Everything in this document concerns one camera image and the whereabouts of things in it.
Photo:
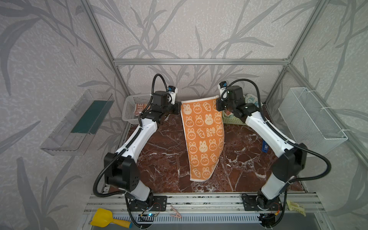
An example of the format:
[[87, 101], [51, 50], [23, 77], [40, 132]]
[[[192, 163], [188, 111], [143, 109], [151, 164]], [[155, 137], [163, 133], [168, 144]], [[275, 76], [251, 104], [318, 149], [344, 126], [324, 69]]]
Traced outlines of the orange rabbit pattern towel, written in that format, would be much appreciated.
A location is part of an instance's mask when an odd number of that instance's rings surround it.
[[222, 112], [216, 109], [218, 96], [183, 101], [182, 123], [190, 167], [190, 180], [211, 178], [224, 147]]

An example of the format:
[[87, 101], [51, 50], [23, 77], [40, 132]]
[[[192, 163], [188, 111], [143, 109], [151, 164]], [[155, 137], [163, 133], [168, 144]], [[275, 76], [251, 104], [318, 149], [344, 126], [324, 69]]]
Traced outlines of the striped rabbit text towel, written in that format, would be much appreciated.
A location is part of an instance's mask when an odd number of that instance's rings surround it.
[[135, 116], [138, 116], [140, 113], [143, 112], [143, 110], [147, 107], [147, 103], [138, 103], [138, 104], [135, 104], [135, 110], [134, 110], [134, 115]]

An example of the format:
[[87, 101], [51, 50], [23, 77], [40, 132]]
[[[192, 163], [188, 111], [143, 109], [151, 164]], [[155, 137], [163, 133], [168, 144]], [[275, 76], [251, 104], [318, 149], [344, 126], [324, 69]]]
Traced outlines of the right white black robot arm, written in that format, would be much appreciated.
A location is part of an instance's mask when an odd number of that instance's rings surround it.
[[[256, 202], [261, 210], [267, 210], [282, 193], [294, 182], [311, 181], [327, 176], [331, 162], [323, 155], [309, 150], [303, 143], [297, 144], [279, 131], [266, 119], [261, 105], [246, 102], [242, 87], [235, 80], [228, 84], [218, 84], [220, 97], [216, 100], [218, 111], [228, 110], [247, 126], [252, 128], [273, 150], [277, 160], [272, 165], [272, 173], [258, 192]], [[326, 169], [319, 175], [298, 178], [297, 175], [305, 168], [307, 155], [311, 154], [326, 163]]]

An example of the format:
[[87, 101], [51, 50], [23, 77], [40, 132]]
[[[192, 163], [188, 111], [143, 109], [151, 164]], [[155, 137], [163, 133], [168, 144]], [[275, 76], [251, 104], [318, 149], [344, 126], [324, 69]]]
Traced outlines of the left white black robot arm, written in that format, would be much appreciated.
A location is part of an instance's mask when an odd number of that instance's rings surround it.
[[116, 152], [105, 155], [104, 168], [93, 185], [96, 197], [123, 194], [151, 205], [153, 193], [141, 181], [137, 162], [150, 137], [169, 115], [178, 115], [181, 107], [175, 100], [177, 89], [167, 84], [164, 87], [163, 91], [151, 90], [148, 105], [138, 115], [139, 124], [125, 144]]

